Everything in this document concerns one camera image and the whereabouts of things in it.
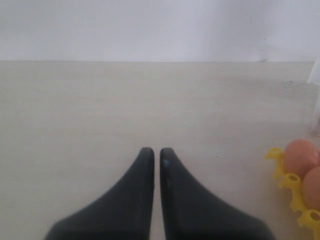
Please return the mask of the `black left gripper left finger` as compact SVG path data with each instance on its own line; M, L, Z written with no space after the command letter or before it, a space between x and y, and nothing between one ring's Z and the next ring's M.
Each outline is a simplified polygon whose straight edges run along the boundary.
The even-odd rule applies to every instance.
M155 155L139 151L122 178L96 201L55 223L47 240L148 240L155 188Z

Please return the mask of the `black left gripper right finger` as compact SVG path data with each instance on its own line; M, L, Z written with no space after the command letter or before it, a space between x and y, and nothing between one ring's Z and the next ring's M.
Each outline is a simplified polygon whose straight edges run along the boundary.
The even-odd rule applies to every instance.
M275 239L262 220L201 185L168 147L160 151L160 194L167 240Z

